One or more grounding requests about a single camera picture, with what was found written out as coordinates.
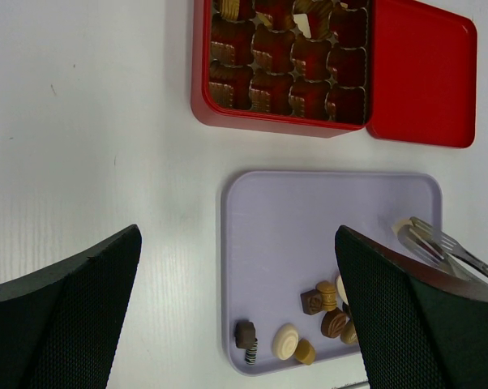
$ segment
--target utensil handle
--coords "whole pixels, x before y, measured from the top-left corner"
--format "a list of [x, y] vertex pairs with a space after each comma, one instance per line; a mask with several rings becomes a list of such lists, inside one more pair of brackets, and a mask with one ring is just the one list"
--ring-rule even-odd
[[467, 250], [465, 251], [465, 253], [469, 256], [468, 258], [465, 258], [465, 262], [468, 265], [471, 265], [472, 267], [477, 269], [481, 274], [483, 274], [484, 276], [486, 276], [488, 278], [488, 264], [482, 262], [480, 259], [475, 257], [473, 254], [471, 254]]

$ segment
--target red lid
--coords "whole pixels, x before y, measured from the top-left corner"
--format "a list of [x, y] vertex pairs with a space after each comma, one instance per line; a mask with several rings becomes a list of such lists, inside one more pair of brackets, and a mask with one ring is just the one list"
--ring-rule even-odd
[[474, 141], [477, 30], [415, 0], [374, 8], [372, 135], [468, 147]]

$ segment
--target purple tray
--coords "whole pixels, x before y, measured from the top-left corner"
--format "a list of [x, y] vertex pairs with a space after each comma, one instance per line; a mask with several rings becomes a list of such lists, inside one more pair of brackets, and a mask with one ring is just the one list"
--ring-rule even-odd
[[[357, 345], [321, 334], [323, 313], [303, 314], [300, 293], [336, 278], [334, 234], [340, 225], [408, 255], [392, 226], [417, 216], [440, 227], [442, 198], [437, 182], [421, 174], [257, 171], [230, 185], [221, 214], [223, 343], [237, 371], [260, 375], [302, 366], [272, 355], [273, 337], [286, 323], [314, 345], [316, 361], [359, 353]], [[242, 319], [257, 331], [253, 366], [233, 338]]]

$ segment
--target table surface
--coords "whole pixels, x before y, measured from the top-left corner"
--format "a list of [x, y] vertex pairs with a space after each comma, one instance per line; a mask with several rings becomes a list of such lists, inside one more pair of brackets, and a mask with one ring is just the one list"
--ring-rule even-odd
[[190, 110], [192, 0], [0, 0], [0, 283], [137, 223], [143, 251], [109, 389], [365, 381], [358, 355], [258, 378], [229, 365], [220, 189], [246, 169], [428, 173], [444, 228], [488, 262], [488, 0], [426, 1], [477, 25], [466, 150], [202, 125]]

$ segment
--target tongs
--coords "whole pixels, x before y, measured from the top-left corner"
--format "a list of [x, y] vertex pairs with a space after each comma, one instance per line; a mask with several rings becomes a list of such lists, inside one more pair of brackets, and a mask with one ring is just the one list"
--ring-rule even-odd
[[488, 278], [488, 264], [468, 252], [457, 240], [417, 217], [394, 228], [399, 242], [425, 263], [464, 280], [486, 284], [456, 260], [468, 264]]

